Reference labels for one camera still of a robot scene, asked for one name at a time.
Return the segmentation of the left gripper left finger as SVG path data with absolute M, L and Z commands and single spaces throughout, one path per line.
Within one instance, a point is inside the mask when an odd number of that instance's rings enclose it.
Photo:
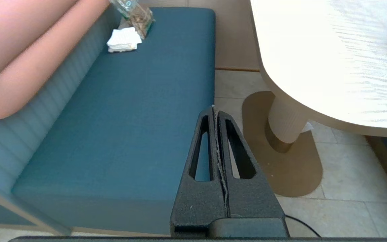
M 214 107 L 204 109 L 198 116 L 170 216 L 172 236 L 206 236 L 209 226 L 228 214 L 216 118 Z M 195 176 L 204 133 L 207 133 L 208 142 L 209 181 L 197 181 Z

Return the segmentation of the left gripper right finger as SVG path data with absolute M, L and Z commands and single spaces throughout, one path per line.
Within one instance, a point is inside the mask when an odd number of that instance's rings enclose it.
M 217 129 L 229 217 L 284 219 L 284 211 L 233 117 L 219 111 Z

